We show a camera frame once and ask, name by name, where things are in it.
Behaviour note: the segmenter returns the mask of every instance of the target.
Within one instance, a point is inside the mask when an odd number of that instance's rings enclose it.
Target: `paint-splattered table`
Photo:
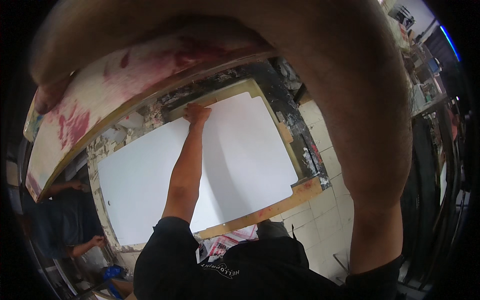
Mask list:
[[[98,178],[97,163],[140,136],[181,117],[181,110],[186,103],[195,101],[208,105],[212,101],[221,101],[245,91],[248,91],[252,97],[261,96],[264,99],[300,180],[292,187],[291,197],[247,216],[207,228],[199,232],[198,236],[204,239],[210,238],[258,223],[315,197],[330,186],[323,162],[307,125],[273,67],[267,61],[262,61],[228,69],[194,81],[167,95],[153,96],[146,100],[148,104],[138,110],[144,116],[143,126],[128,129],[127,137],[123,142],[117,143],[99,136],[88,145],[88,171],[92,194],[105,235],[114,252],[138,252],[142,250],[144,244],[127,246],[119,244],[108,218]],[[125,220],[125,222],[135,221],[134,219]]]

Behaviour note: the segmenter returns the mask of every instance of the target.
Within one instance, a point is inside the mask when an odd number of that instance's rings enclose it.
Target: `fist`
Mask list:
[[[70,187],[76,189],[76,190],[81,190],[83,188],[82,182],[80,180],[72,180],[68,182],[70,184]]]
[[[204,108],[196,103],[189,103],[183,109],[183,117],[192,125],[197,123],[203,124],[207,121],[211,111],[211,108]]]
[[[90,240],[90,242],[94,245],[94,246],[97,246],[97,247],[105,247],[106,243],[105,243],[105,237],[101,237],[99,235],[96,235],[94,237],[92,237],[92,239]]]

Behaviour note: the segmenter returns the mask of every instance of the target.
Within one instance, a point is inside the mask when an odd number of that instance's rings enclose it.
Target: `white paper sheet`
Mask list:
[[[298,180],[261,97],[242,93],[209,107],[192,232],[281,201]],[[188,127],[184,119],[167,123],[98,163],[105,206],[121,245],[147,242],[153,233]]]

